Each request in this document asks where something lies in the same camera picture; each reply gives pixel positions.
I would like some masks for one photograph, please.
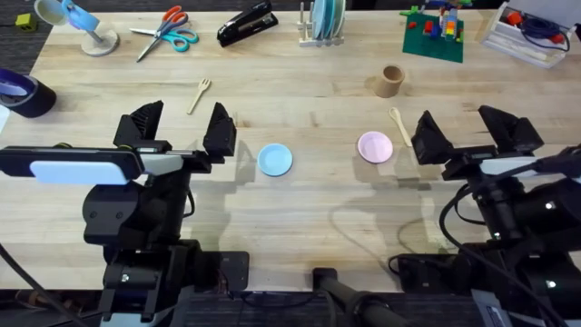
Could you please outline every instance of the cable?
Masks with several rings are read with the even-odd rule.
[[[545,49],[561,50],[563,52],[568,52],[569,50],[571,50],[571,42],[569,41],[569,38],[566,36],[566,34],[563,31],[561,31],[561,27],[545,19],[537,17],[528,17],[521,24],[520,33],[522,33],[523,37],[528,42],[538,47],[542,47]],[[548,39],[552,36],[559,34],[565,37],[566,49],[563,49],[562,47],[559,46],[540,45],[539,43],[530,39],[531,37],[536,39]]]
[[[501,274],[503,277],[510,280],[522,292],[526,293],[531,299],[533,299],[538,304],[539,308],[543,309],[543,311],[545,311],[545,313],[550,317],[551,320],[553,320],[553,322],[555,322],[557,325],[560,325],[561,327],[568,327],[568,325],[563,320],[563,318],[561,318],[561,316],[559,316],[559,314],[553,308],[551,308],[548,304],[546,304],[540,298],[538,298],[538,296],[528,286],[523,284],[517,277],[513,276],[509,272],[504,271],[502,268],[496,266],[495,264],[493,264],[492,262],[490,262],[489,260],[487,260],[486,258],[481,256],[480,254],[473,252],[468,247],[466,247],[463,244],[461,244],[460,242],[458,242],[454,237],[452,237],[452,235],[449,233],[448,229],[446,228],[446,217],[447,217],[450,209],[452,209],[452,207],[454,206],[454,203],[459,202],[462,198],[464,198],[465,196],[467,196],[471,193],[477,193],[478,191],[480,191],[481,189],[483,189],[487,185],[490,185],[492,183],[496,183],[500,180],[511,177],[511,176],[516,175],[518,173],[523,173],[525,171],[531,170],[531,169],[533,169],[534,164],[535,163],[531,163],[531,164],[527,164],[527,165],[524,165],[524,166],[521,166],[521,167],[518,167],[515,169],[511,169],[509,171],[506,171],[504,173],[501,173],[499,175],[496,175],[494,177],[486,179],[484,182],[482,182],[481,184],[476,186],[476,188],[474,188],[474,189],[467,189],[467,190],[457,194],[442,209],[442,211],[439,215],[439,227],[440,227],[440,230],[442,231],[442,233],[444,234],[444,236],[446,236],[446,238],[451,243],[456,245],[463,253],[466,253],[467,255],[471,256],[473,259],[475,259],[475,260],[479,261],[480,263],[484,264],[485,266],[487,266],[487,268]]]
[[[192,190],[188,190],[188,200],[190,200],[190,206],[191,206],[192,210],[190,212],[188,212],[188,213],[184,213],[183,214],[183,218],[187,218],[187,217],[193,215],[194,208],[193,208],[193,195],[192,195]]]
[[[399,272],[395,269],[393,269],[393,267],[391,266],[391,263],[398,259],[398,258],[404,258],[407,260],[415,260],[421,263],[431,263],[436,265],[439,268],[449,268],[449,265],[446,263],[443,263],[441,261],[435,260],[435,259],[430,259],[430,258],[421,258],[418,256],[415,256],[414,254],[398,254],[398,255],[394,255],[392,257],[390,257],[388,259],[388,268],[391,270],[391,272],[397,276],[399,276]]]
[[[10,268],[12,268],[22,279],[25,280],[30,286],[34,288],[39,294],[41,294],[54,308],[62,313],[66,318],[70,319],[72,322],[76,323],[80,327],[89,327],[86,323],[84,323],[79,316],[70,312],[68,309],[64,307],[64,305],[58,302],[51,293],[44,289],[38,282],[32,278],[31,275],[28,274],[21,266],[16,262],[16,260],[8,253],[5,247],[0,243],[0,257],[8,263]]]
[[[85,315],[79,316],[79,318],[82,319],[82,320],[84,320],[84,319],[87,319],[87,318],[92,318],[92,317],[97,316],[99,314],[103,314],[103,313],[102,312],[87,313]],[[69,320],[66,320],[64,322],[52,323],[52,324],[46,325],[45,327],[58,327],[58,326],[61,326],[61,325],[64,325],[64,324],[70,323],[70,322],[71,322],[71,320],[69,319]]]
[[[460,194],[460,192],[465,191],[466,189],[468,189],[468,184],[465,183],[464,185],[462,185],[458,191],[456,192],[456,195]],[[486,226],[487,224],[482,222],[482,221],[475,221],[472,219],[468,219],[463,217],[459,212],[458,212],[458,203],[454,203],[454,211],[456,211],[456,214],[458,215],[458,217],[460,217],[461,220],[465,221],[466,223],[473,223],[473,224],[479,224],[479,225],[483,225]]]
[[[330,297],[330,293],[327,291],[320,291],[321,294],[327,299],[327,304],[329,305],[329,327],[337,327],[337,311],[335,310],[335,302]]]
[[[325,296],[325,299],[327,300],[327,304],[329,305],[329,317],[330,317],[330,327],[336,327],[337,326],[337,312],[335,310],[335,302],[333,301],[333,299],[331,298],[329,292],[327,291],[320,291],[319,293],[323,294],[323,296]],[[310,298],[308,298],[307,300],[303,300],[301,302],[296,302],[293,304],[285,304],[285,305],[260,305],[260,304],[256,304],[256,303],[252,303],[249,302],[248,300],[246,300],[247,297],[251,296],[253,293],[250,293],[248,295],[241,295],[241,299],[242,299],[242,305],[246,304],[252,308],[257,308],[257,309],[267,309],[267,310],[277,310],[277,309],[292,309],[292,308],[298,308],[301,307],[303,305],[309,304],[310,302],[312,302],[316,297],[317,297],[317,293],[314,292],[312,294],[312,296]]]
[[[292,308],[298,308],[301,307],[303,305],[309,304],[310,302],[312,302],[316,297],[317,297],[317,293],[314,293],[309,299],[301,301],[301,302],[296,302],[293,304],[285,304],[285,305],[261,305],[261,304],[256,304],[256,303],[252,303],[249,302],[248,300],[246,300],[247,297],[251,296],[253,293],[247,294],[247,295],[241,295],[240,298],[242,299],[242,301],[252,307],[252,308],[257,308],[257,309],[266,309],[266,310],[280,310],[280,309],[292,309]]]

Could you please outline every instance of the wooden cup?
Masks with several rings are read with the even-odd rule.
[[[389,64],[383,68],[381,75],[373,82],[373,92],[382,98],[389,98],[399,92],[399,86],[406,74],[396,64]]]

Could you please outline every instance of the small plate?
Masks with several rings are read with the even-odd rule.
[[[268,144],[258,153],[258,166],[268,176],[287,173],[292,166],[292,153],[282,144]]]
[[[372,164],[385,163],[393,154],[391,140],[380,132],[367,132],[359,138],[357,149]]]
[[[343,27],[345,17],[345,0],[336,0],[335,2],[335,22],[333,23],[332,36],[337,36]]]
[[[325,38],[330,36],[333,30],[333,22],[335,21],[335,0],[327,0],[327,10],[325,11],[325,31],[323,35]]]
[[[315,0],[315,7],[312,10],[312,19],[315,21],[313,38],[319,38],[325,26],[325,11],[327,10],[328,0]]]

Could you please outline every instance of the wooden fork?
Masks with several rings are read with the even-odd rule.
[[[195,108],[195,106],[198,103],[198,100],[200,100],[200,97],[202,96],[202,94],[204,93],[204,91],[206,91],[208,89],[208,87],[210,87],[210,84],[212,83],[211,80],[204,78],[202,79],[202,81],[198,84],[198,94],[196,95],[196,97],[193,99],[192,105],[190,106],[190,109],[188,110],[188,114],[192,114],[193,112],[193,108]]]

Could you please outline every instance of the stapler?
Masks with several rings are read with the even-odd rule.
[[[278,24],[279,20],[272,14],[271,2],[262,1],[220,27],[218,41],[224,47]]]

